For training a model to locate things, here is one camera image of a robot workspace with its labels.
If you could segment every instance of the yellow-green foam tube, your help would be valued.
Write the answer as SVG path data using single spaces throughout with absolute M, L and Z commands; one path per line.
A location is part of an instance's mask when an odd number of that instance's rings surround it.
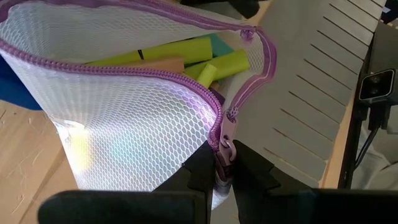
M 213 58 L 207 62 L 188 67 L 185 69 L 185 74 L 196 80 L 208 63 L 217 68 L 214 81 L 243 72 L 250 68 L 249 60 L 245 51 L 237 50 L 228 55 Z
M 211 39 L 190 39 L 142 50 L 145 60 L 165 57 L 183 57 L 184 64 L 202 62 L 213 58 Z
M 202 84 L 205 88 L 209 88 L 211 83 L 213 82 L 216 73 L 217 68 L 214 65 L 208 63 L 197 78 L 197 82 Z
M 126 54 L 118 55 L 115 57 L 110 57 L 102 60 L 97 60 L 94 62 L 86 63 L 86 65 L 92 66 L 115 66 L 115 65 L 124 65 L 131 62 L 136 62 L 141 60 L 138 51 L 129 52 Z

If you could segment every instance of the teal foam piece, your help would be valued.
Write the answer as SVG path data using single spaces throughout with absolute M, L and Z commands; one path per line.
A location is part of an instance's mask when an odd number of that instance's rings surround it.
M 234 50 L 228 44 L 222 41 L 217 34 L 209 34 L 202 37 L 210 37 L 211 47 L 213 49 L 213 58 L 234 52 Z

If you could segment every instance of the mesh laundry bag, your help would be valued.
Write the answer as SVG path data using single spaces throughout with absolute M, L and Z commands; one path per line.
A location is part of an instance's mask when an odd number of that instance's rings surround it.
M 226 97 L 236 111 L 274 74 L 258 27 L 159 0 L 0 1 L 0 54 L 55 124 L 81 189 L 154 190 L 206 140 L 218 151 L 223 120 L 185 76 L 83 64 L 220 31 L 251 64 Z

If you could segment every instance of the wooden surface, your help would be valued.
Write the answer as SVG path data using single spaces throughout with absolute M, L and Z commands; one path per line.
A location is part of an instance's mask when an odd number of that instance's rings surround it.
M 270 3 L 261 2 L 260 13 L 248 22 L 258 24 Z M 340 125 L 320 187 L 337 187 L 351 111 L 352 104 Z M 37 223 L 41 202 L 57 192 L 76 188 L 56 130 L 46 115 L 0 101 L 2 223 Z

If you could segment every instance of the purple zipper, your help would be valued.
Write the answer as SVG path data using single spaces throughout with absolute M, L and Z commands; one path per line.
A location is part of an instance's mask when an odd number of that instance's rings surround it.
M 10 0 L 5 2 L 0 7 L 0 22 L 5 21 L 8 16 L 8 10 L 10 7 L 22 3 L 29 2 L 30 0 Z M 257 27 L 252 26 L 244 26 L 244 25 L 235 25 L 228 24 L 225 22 L 214 21 L 213 19 L 209 19 L 203 16 L 199 16 L 197 14 L 181 10 L 180 8 L 173 6 L 171 4 L 164 3 L 160 0 L 130 0 L 130 1 L 110 1 L 110 0 L 38 0 L 48 4 L 56 4 L 56 5 L 64 5 L 64 4 L 76 4 L 83 7 L 96 8 L 100 6 L 121 6 L 128 7 L 135 10 L 146 11 L 150 13 L 154 13 L 160 16 L 167 17 L 171 20 L 175 20 L 177 22 L 182 22 L 185 24 L 190 24 L 193 26 L 197 26 L 202 29 L 208 30 L 233 30 L 241 31 L 241 37 L 246 41 L 251 41 L 254 33 L 257 33 L 262 41 L 264 53 L 271 52 L 274 50 L 273 45 L 269 45 L 267 38 L 261 30 L 258 30 Z M 61 63 L 55 62 L 52 60 L 47 60 L 44 58 L 39 58 L 18 50 L 13 46 L 10 46 L 3 40 L 0 40 L 0 48 L 8 52 L 9 54 L 18 57 L 26 62 L 32 63 L 34 65 L 38 65 L 40 67 L 45 67 L 53 70 L 59 70 L 68 73 L 79 73 L 79 74 L 88 74 L 88 75 L 140 75 L 143 77 L 157 77 L 162 78 L 164 80 L 170 80 L 172 82 L 176 82 L 180 85 L 183 85 L 195 93 L 199 94 L 203 97 L 203 99 L 209 103 L 209 105 L 213 108 L 216 113 L 216 121 L 213 127 L 210 130 L 208 142 L 210 146 L 218 151 L 219 143 L 220 143 L 220 126 L 223 118 L 221 105 L 216 100 L 215 96 L 201 86 L 196 81 L 191 78 L 181 76 L 180 74 L 170 73 L 170 72 L 160 72 L 156 70 L 144 69 L 144 68 L 124 68 L 124 67 L 90 67 L 80 64 L 72 64 L 72 63 Z M 249 79 L 250 82 L 245 82 L 244 86 L 247 86 L 247 89 L 242 88 L 238 92 L 238 94 L 234 97 L 233 103 L 231 107 L 240 107 L 248 95 L 250 95 L 256 88 L 261 86 L 264 82 L 271 79 L 273 77 L 275 71 L 275 60 L 271 60 L 265 65 L 268 64 L 268 68 L 264 67 L 263 75 L 255 75 Z

